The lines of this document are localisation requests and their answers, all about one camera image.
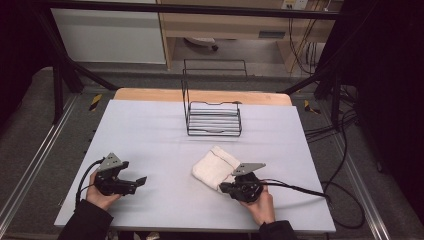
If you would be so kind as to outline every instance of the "white cabinet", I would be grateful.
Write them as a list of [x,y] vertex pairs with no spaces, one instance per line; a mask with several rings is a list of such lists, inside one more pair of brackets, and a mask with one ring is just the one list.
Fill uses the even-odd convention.
[[[156,3],[155,0],[119,2]],[[68,9],[52,9],[52,12],[74,61],[165,64],[157,13]]]

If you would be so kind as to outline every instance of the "black metal pole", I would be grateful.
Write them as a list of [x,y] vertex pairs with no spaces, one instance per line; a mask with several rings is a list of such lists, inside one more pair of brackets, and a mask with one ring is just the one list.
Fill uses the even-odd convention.
[[156,13],[185,13],[185,14],[209,14],[230,16],[252,16],[273,18],[301,18],[338,20],[352,18],[356,13],[339,13],[331,11],[300,11],[285,9],[266,8],[243,8],[226,6],[200,6],[180,4],[148,4],[148,3],[122,3],[122,2],[95,2],[95,1],[73,1],[73,0],[37,0],[34,4],[48,8],[58,9],[80,9],[100,11],[122,11],[122,12],[156,12]]

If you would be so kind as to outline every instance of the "gray floor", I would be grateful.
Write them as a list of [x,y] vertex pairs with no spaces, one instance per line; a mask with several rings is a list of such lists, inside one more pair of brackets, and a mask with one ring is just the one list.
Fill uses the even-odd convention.
[[[191,45],[182,39],[177,42],[174,68],[163,69],[154,66],[149,69],[141,66],[134,70],[132,66],[119,66],[113,73],[106,71],[104,65],[91,65],[98,68],[99,75],[107,80],[125,87],[179,88],[179,74],[182,61],[186,58],[241,58],[246,61],[249,80],[244,83],[208,84],[201,83],[202,89],[232,89],[274,92],[291,86],[306,75],[298,73],[287,74],[284,71],[283,60],[276,50],[275,43],[269,41],[220,40],[220,49],[213,52],[209,49]],[[94,136],[93,130],[102,117],[108,99],[113,92],[99,90],[98,86],[86,80],[86,90],[81,95],[69,94],[76,98],[66,125],[44,160],[38,175],[14,215],[7,228],[5,239],[12,236],[33,234],[32,239],[54,239],[60,229],[53,226],[60,209],[58,203],[63,199],[73,181],[79,164]],[[293,104],[298,107],[300,119],[305,129],[327,126],[323,114],[315,114],[304,110],[304,100],[309,100],[311,106],[320,108],[326,102],[314,100],[311,92],[314,84],[292,96]],[[26,168],[36,154],[38,147],[52,127],[53,95],[52,76],[50,71],[39,72],[25,96],[22,106],[9,119],[0,132],[0,163],[7,174],[0,176],[0,206],[4,206],[15,186],[25,173]],[[91,101],[97,92],[103,97],[96,111],[88,111]],[[367,140],[360,126],[353,125],[347,129],[349,154],[365,182],[372,199],[376,204],[384,225],[391,239],[424,239],[422,224],[408,205],[392,177],[378,173],[374,157],[368,147]],[[311,143],[310,150],[321,180],[328,180],[331,173],[340,162],[340,151],[334,138],[326,138]],[[343,169],[335,182],[354,192],[348,173]],[[334,195],[333,217],[343,223],[355,224],[360,214],[358,208],[346,195],[330,189]],[[331,239],[374,239],[371,228],[365,224],[360,229],[349,230],[337,226],[337,232],[330,234]]]

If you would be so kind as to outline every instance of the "metal wire basket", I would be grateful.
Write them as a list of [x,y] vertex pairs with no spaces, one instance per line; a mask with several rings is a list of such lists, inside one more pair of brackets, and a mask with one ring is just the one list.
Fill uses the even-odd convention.
[[[188,68],[188,61],[206,62],[206,61],[224,61],[225,68]],[[229,68],[231,64],[241,63],[242,68]],[[241,72],[244,80],[247,78],[246,64],[243,60],[205,60],[205,59],[185,59],[183,69],[183,80],[181,81],[184,113],[189,136],[228,136],[238,137],[241,135],[242,124],[239,101],[210,103],[205,101],[190,101],[189,81],[195,81],[188,78],[189,71],[202,72]]]

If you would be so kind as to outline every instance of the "floor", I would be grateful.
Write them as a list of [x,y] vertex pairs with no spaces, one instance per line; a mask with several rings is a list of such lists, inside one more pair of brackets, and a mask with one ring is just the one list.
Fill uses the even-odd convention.
[[[188,58],[228,59],[238,58],[246,61],[246,69],[253,80],[241,86],[236,85],[203,85],[208,88],[232,88],[237,90],[274,92],[292,86],[309,76],[300,70],[289,74],[284,69],[284,62],[278,54],[276,44],[272,41],[217,40],[218,51],[195,46],[184,39],[178,39],[173,68],[149,65],[105,65],[87,64],[87,66],[104,76],[109,81],[126,87],[168,87],[178,88],[175,76],[182,72],[183,61]],[[95,83],[84,79],[87,85],[83,94],[68,94],[68,103],[74,101],[75,107],[66,113],[64,126],[52,126],[53,93],[51,91],[52,76],[49,70],[41,71],[34,77],[34,83],[25,96],[22,106],[10,118],[0,131],[0,153],[2,166],[10,170],[1,177],[0,206],[16,206],[14,211],[6,212],[3,208],[0,215],[0,234],[6,233],[3,239],[55,239],[60,229],[53,226],[55,216],[60,209],[60,202],[73,181],[74,173],[84,157],[84,151],[90,145],[94,130],[101,119],[107,100],[113,92],[105,91]],[[314,129],[328,125],[325,102],[315,101],[313,91],[316,85],[311,84],[293,94],[293,104],[298,107],[299,115],[305,129]],[[95,94],[103,97],[96,111],[88,111]],[[306,111],[305,100],[310,103]],[[45,142],[49,131],[59,131],[55,139]],[[337,232],[323,239],[424,239],[422,224],[408,206],[397,188],[396,183],[387,174],[378,173],[372,153],[361,133],[360,126],[352,125],[347,132],[349,142],[349,162],[337,178],[350,192],[355,192],[363,201],[371,199],[368,206],[367,223],[359,229],[345,229],[337,226]],[[46,151],[39,152],[40,146]],[[311,154],[320,179],[328,179],[339,162],[343,141],[339,135],[310,143]],[[364,192],[355,186],[359,174],[360,185]],[[349,197],[334,193],[339,209],[334,212],[337,219],[348,224],[358,222],[358,209]],[[313,239],[316,236],[305,236]]]

